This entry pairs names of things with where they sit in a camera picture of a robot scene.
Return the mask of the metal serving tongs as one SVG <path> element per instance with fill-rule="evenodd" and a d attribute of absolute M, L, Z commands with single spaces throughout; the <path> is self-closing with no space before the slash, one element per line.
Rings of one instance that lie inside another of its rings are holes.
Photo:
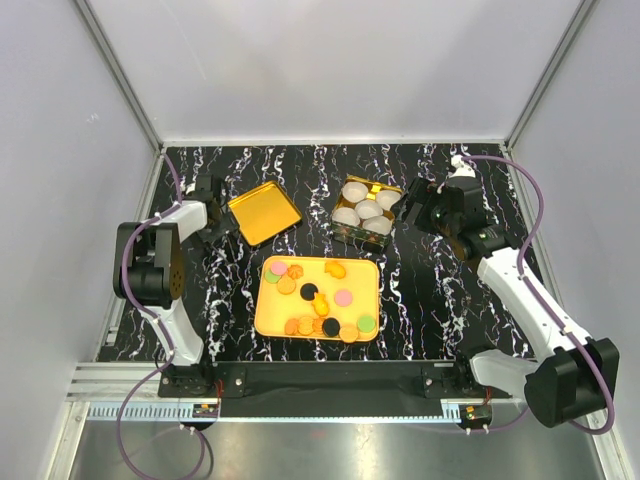
<path fill-rule="evenodd" d="M 212 199 L 205 203 L 207 221 L 205 227 L 199 232 L 203 241 L 211 245 L 221 242 L 225 237 L 236 236 L 239 224 L 227 204 L 220 204 Z"/>

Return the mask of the orange fish cookie top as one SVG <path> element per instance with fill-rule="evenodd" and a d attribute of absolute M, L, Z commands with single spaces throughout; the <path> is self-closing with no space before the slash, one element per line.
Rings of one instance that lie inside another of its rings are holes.
<path fill-rule="evenodd" d="M 343 279 L 346 277 L 345 267 L 336 260 L 330 260 L 325 262 L 324 272 L 329 274 L 332 278 Z"/>

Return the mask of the orange fish cookie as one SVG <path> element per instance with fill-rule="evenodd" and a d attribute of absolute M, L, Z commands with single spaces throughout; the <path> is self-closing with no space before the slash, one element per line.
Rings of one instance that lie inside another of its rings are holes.
<path fill-rule="evenodd" d="M 318 317 L 327 317 L 330 311 L 330 306 L 326 300 L 326 296 L 322 293 L 317 293 L 314 300 L 311 301 L 311 305 L 315 314 Z"/>
<path fill-rule="evenodd" d="M 336 260 L 330 260 L 325 262 L 324 272 L 329 274 L 332 278 L 343 279 L 346 277 L 345 267 Z"/>

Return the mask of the pink sandwich cookie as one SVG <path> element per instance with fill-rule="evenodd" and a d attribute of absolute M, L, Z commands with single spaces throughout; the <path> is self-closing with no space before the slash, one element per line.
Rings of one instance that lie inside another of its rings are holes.
<path fill-rule="evenodd" d="M 341 289 L 335 293 L 334 302 L 340 307 L 348 307 L 353 302 L 353 294 L 349 290 Z"/>
<path fill-rule="evenodd" d="M 288 270 L 288 266 L 284 262 L 281 262 L 281 261 L 273 262 L 270 265 L 270 271 L 274 275 L 277 275 L 277 276 L 285 275 L 287 273 L 287 270 Z"/>

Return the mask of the black sandwich cookie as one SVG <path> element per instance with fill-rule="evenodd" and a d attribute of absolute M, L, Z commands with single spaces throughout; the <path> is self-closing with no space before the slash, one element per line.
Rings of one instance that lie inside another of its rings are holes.
<path fill-rule="evenodd" d="M 341 326 L 336 318 L 326 318 L 322 323 L 322 332 L 326 337 L 334 338 L 340 333 Z"/>
<path fill-rule="evenodd" d="M 318 287 L 313 283 L 305 283 L 300 288 L 301 298 L 308 302 L 313 301 L 318 292 Z"/>

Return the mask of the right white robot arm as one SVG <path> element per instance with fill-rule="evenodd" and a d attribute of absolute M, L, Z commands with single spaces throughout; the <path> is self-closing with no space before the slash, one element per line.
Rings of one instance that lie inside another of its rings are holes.
<path fill-rule="evenodd" d="M 455 387 L 470 397 L 490 387 L 522 399 L 548 428 L 578 425 L 580 418 L 603 410 L 604 425 L 583 430 L 608 432 L 615 421 L 617 347 L 608 338 L 595 339 L 563 310 L 531 272 L 526 248 L 489 221 L 474 170 L 463 162 L 454 168 L 441 184 L 414 179 L 395 209 L 406 219 L 413 206 L 420 207 L 416 228 L 449 243 L 456 258 L 498 296 L 535 356 L 515 358 L 497 349 L 468 354 L 454 371 Z"/>

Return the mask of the gold tin lid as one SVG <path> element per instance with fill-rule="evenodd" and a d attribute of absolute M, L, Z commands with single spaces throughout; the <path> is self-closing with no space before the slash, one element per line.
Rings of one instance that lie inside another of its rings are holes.
<path fill-rule="evenodd" d="M 251 247 L 258 247 L 294 227 L 302 214 L 284 189 L 269 181 L 228 203 L 240 233 Z"/>

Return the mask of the green gold cookie tin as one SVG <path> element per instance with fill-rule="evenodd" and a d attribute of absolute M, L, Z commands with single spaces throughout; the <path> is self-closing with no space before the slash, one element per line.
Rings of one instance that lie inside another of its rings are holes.
<path fill-rule="evenodd" d="M 349 175 L 330 216 L 332 239 L 381 254 L 392 232 L 404 192 L 395 186 Z"/>

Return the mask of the white paper cup front left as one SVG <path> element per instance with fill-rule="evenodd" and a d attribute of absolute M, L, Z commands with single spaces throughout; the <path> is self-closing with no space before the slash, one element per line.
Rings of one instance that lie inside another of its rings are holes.
<path fill-rule="evenodd" d="M 337 208 L 332 214 L 332 220 L 350 226 L 359 226 L 361 221 L 356 211 L 349 207 Z"/>

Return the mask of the green sandwich cookie top left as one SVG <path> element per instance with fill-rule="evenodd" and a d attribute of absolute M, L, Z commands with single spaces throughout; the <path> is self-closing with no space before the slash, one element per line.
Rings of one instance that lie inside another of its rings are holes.
<path fill-rule="evenodd" d="M 281 276 L 280 276 L 280 275 L 274 274 L 271 270 L 268 270 L 268 271 L 265 273 L 265 280 L 266 280 L 268 283 L 276 284 L 276 283 L 280 280 L 280 278 L 281 278 Z"/>

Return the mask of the orange swirl cookie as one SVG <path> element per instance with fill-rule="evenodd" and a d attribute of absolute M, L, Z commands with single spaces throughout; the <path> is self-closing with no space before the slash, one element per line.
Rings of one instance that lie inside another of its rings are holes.
<path fill-rule="evenodd" d="M 317 335 L 323 335 L 324 334 L 324 330 L 323 330 L 323 324 L 324 324 L 325 319 L 318 317 L 315 318 L 313 320 L 312 323 L 312 327 L 313 327 L 313 333 L 317 334 Z"/>
<path fill-rule="evenodd" d="M 293 280 L 298 280 L 304 276 L 304 269 L 301 265 L 293 264 L 287 269 L 287 275 Z"/>

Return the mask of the orange shell cookie bottom left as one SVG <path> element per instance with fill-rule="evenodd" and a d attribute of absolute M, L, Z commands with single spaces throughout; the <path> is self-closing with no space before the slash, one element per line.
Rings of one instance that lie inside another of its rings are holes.
<path fill-rule="evenodd" d="M 295 318 L 289 319 L 284 327 L 286 335 L 295 335 L 298 331 L 298 320 Z"/>

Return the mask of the orange swirl cookie bottom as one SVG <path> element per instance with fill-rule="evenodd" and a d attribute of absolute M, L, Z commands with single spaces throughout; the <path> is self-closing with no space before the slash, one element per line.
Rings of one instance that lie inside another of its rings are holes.
<path fill-rule="evenodd" d="M 323 324 L 324 324 L 325 319 L 318 317 L 315 318 L 313 320 L 312 323 L 312 327 L 313 327 L 313 333 L 317 334 L 317 335 L 323 335 L 324 334 L 324 330 L 323 330 Z"/>

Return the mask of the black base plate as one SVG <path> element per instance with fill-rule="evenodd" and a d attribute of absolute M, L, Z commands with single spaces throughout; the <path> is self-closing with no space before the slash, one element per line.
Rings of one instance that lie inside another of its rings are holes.
<path fill-rule="evenodd" d="M 416 412 L 420 404 L 502 400 L 454 361 L 219 362 L 162 375 L 158 394 L 248 406 L 291 405 L 351 410 Z"/>

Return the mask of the right aluminium frame post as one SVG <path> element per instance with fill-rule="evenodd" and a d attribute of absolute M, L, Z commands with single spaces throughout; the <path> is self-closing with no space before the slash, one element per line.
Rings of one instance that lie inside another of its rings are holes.
<path fill-rule="evenodd" d="M 519 114 L 513 128 L 510 130 L 510 133 L 505 137 L 504 145 L 507 151 L 511 151 L 522 137 L 548 89 L 551 87 L 561 66 L 564 64 L 571 48 L 577 41 L 598 4 L 598 0 L 581 0 L 578 3 L 578 6 L 572 14 L 569 23 L 560 37 L 560 40 L 547 61 L 541 76 L 537 80 L 531 95 L 526 101 L 525 106 Z"/>

